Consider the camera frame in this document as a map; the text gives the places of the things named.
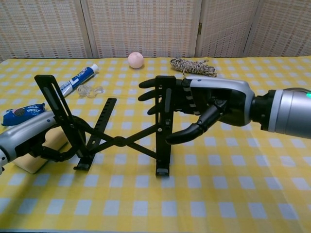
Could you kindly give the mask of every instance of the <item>clear plastic object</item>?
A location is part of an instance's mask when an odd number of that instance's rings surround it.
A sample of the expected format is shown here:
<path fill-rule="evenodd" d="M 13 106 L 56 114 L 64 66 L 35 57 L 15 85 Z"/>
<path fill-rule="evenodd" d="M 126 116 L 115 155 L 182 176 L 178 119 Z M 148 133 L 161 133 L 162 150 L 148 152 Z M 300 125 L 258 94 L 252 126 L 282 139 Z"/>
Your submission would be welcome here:
<path fill-rule="evenodd" d="M 77 90 L 80 97 L 88 97 L 88 98 L 95 98 L 98 94 L 104 92 L 104 89 L 101 86 L 96 87 L 94 89 L 87 85 L 80 85 L 78 86 Z"/>

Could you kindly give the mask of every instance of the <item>plastic bag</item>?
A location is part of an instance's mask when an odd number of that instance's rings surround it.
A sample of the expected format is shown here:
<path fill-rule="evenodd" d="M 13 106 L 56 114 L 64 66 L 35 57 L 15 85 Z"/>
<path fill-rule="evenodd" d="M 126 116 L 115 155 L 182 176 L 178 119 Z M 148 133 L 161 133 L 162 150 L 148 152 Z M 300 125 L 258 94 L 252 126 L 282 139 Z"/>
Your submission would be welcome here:
<path fill-rule="evenodd" d="M 8 109 L 3 116 L 3 126 L 18 125 L 40 113 L 45 112 L 45 103 L 33 104 L 22 108 Z"/>

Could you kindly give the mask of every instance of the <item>tablecloth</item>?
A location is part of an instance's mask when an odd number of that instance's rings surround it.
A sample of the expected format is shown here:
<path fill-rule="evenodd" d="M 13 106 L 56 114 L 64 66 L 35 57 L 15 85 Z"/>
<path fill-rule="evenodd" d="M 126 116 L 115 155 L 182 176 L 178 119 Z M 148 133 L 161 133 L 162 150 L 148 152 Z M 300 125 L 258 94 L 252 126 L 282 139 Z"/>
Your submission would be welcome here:
<path fill-rule="evenodd" d="M 256 95 L 269 89 L 311 86 L 311 57 L 208 59 L 218 77 L 249 82 Z M 169 58 L 145 58 L 131 69 L 126 58 L 9 59 L 0 64 L 1 111 L 46 102 L 34 76 L 52 74 L 59 84 L 93 63 L 87 85 L 102 86 L 96 98 L 66 97 L 71 112 L 94 126 L 104 103 L 117 104 L 106 133 L 130 136 L 154 123 L 153 101 L 139 102 L 138 84 L 175 75 Z M 174 114 L 174 131 L 196 116 Z M 139 143 L 153 150 L 154 135 Z M 170 176 L 156 178 L 155 160 L 129 147 L 95 157 L 89 172 L 75 171 L 77 157 L 48 162 L 36 174 L 12 163 L 0 176 L 2 231 L 311 232 L 310 141 L 217 122 L 203 136 L 172 146 Z"/>

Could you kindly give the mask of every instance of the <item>beige wall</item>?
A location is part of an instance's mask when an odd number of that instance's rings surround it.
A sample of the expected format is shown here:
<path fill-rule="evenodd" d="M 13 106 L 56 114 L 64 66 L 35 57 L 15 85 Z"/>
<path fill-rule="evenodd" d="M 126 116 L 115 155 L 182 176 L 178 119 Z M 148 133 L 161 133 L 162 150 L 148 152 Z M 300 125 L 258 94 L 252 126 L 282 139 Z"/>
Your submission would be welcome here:
<path fill-rule="evenodd" d="M 0 0 L 0 61 L 311 55 L 310 12 L 310 0 Z"/>

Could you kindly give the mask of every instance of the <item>robotic arm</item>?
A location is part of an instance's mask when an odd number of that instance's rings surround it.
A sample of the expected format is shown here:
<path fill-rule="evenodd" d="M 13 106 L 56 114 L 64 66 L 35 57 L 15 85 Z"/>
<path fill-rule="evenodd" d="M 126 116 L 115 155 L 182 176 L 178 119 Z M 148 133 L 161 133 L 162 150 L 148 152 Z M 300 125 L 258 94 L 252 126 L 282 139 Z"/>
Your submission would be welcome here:
<path fill-rule="evenodd" d="M 169 135 L 169 144 L 191 141 L 205 133 L 217 121 L 233 126 L 244 126 L 251 121 L 261 129 L 302 138 L 311 138 L 311 91 L 303 88 L 269 90 L 264 96 L 255 96 L 245 81 L 189 76 L 178 80 L 175 111 L 198 115 L 197 122 Z M 153 80 L 139 85 L 154 86 Z M 155 97 L 154 91 L 141 95 L 145 101 Z M 155 114 L 152 108 L 148 114 Z"/>
<path fill-rule="evenodd" d="M 56 125 L 54 114 L 46 111 L 0 134 L 0 174 L 3 166 L 45 142 L 45 134 Z"/>

